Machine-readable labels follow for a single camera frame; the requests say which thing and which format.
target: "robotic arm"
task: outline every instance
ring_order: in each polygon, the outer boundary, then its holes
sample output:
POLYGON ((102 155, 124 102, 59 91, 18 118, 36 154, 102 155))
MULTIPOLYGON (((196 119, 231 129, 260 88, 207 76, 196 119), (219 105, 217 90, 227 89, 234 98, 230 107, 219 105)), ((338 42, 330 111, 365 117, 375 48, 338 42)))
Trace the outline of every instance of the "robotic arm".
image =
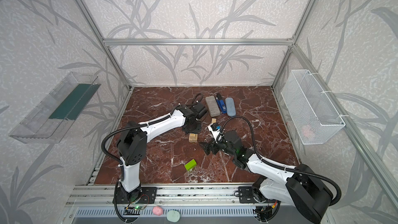
MULTIPOLYGON (((124 199, 128 202, 136 202, 142 196, 138 175, 140 162, 146 156, 147 143, 176 127, 182 127, 187 134, 199 133, 201 131, 199 119, 206 112, 205 106, 198 101, 190 105, 178 105, 171 113, 147 122, 129 122, 125 128, 112 132, 104 138, 102 151, 117 160, 122 171, 119 181, 122 185, 120 192, 124 199), (120 159, 110 154, 105 148, 106 141, 119 132, 122 132, 117 142, 120 159)), ((339 201, 341 190, 338 185, 329 178, 315 174, 305 164, 298 167, 289 166, 261 156, 256 149, 251 124, 244 117, 232 117, 224 123, 223 127, 213 123, 207 128, 213 135, 212 140, 209 143, 199 143, 206 155, 211 152, 214 155, 219 151, 225 152, 233 157, 232 162, 240 169, 261 175, 251 187, 257 202, 265 202, 267 199, 282 201, 295 206, 311 222, 320 223, 328 206, 339 201), (249 124, 253 150, 242 145, 241 138, 235 130, 224 133, 225 125, 233 118, 242 118, 249 124), (332 199, 331 191, 321 180, 331 183, 336 188, 337 194, 334 199, 332 199)))

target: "wallpaper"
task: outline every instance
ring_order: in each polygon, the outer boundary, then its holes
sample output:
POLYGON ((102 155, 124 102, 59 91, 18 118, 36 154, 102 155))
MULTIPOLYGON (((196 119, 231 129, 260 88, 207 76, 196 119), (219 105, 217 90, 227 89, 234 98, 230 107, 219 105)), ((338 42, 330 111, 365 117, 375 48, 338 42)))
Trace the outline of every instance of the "wallpaper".
POLYGON ((351 143, 344 129, 324 144, 303 145, 281 91, 290 70, 304 69, 299 60, 291 55, 283 70, 281 79, 275 87, 281 114, 291 132, 292 143, 301 162, 323 176, 334 180, 341 188, 342 198, 330 207, 334 222, 337 224, 393 224, 398 223, 398 213, 374 179, 361 155, 351 143))
POLYGON ((271 85, 286 46, 118 46, 131 85, 271 85))
POLYGON ((319 0, 299 45, 398 179, 397 0, 319 0))
POLYGON ((106 38, 292 37, 308 0, 84 0, 106 38))
POLYGON ((85 184, 127 95, 72 0, 0 0, 0 223, 55 223, 85 184), (98 75, 97 93, 58 144, 10 131, 69 73, 98 75))

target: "mesh basket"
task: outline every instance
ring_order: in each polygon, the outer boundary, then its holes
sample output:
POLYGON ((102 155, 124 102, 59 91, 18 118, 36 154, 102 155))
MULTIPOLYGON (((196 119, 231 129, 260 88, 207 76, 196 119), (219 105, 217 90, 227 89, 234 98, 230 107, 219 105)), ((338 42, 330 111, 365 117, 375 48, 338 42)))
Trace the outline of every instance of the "mesh basket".
POLYGON ((281 95, 303 144, 323 144, 346 125, 309 70, 291 70, 281 95))

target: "pink clay ball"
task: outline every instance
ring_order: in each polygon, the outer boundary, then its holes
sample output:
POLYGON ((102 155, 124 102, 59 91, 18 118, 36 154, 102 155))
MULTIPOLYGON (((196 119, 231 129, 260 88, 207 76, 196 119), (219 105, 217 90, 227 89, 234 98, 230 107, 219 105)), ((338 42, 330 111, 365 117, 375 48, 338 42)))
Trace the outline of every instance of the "pink clay ball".
POLYGON ((159 207, 159 206, 155 206, 152 209, 152 213, 154 213, 154 214, 156 214, 158 216, 161 216, 163 214, 163 209, 161 207, 159 207))

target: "brown marble tabletop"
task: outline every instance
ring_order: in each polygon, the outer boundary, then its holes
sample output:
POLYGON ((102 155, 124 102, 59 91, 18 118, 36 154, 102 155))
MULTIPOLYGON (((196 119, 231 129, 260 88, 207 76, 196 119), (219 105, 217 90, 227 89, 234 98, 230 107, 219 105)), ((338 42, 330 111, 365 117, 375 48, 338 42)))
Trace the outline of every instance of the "brown marble tabletop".
MULTIPOLYGON (((119 128, 129 121, 142 122, 167 114, 178 103, 191 103, 197 93, 205 97, 221 93, 222 97, 232 97, 235 101, 236 115, 247 118, 254 126, 256 146, 263 156, 277 162, 298 165, 292 144, 283 124, 270 87, 136 87, 123 114, 119 128)), ((227 114, 217 116, 217 122, 224 124, 227 114)), ((211 133, 207 125, 211 117, 202 118, 202 131, 198 142, 208 142, 211 133)), ((242 119, 231 120, 225 130, 235 129, 245 147, 253 147, 250 129, 242 119)), ((117 134, 109 151, 118 154, 117 134)), ((120 177, 117 162, 106 157, 98 172, 95 184, 114 184, 120 177)), ((188 142, 181 128, 170 130, 147 144, 147 157, 141 161, 141 183, 224 183, 254 182, 259 177, 237 168, 232 158, 223 152, 205 155, 198 143, 188 142), (184 165, 195 159, 197 166, 187 172, 184 165)))

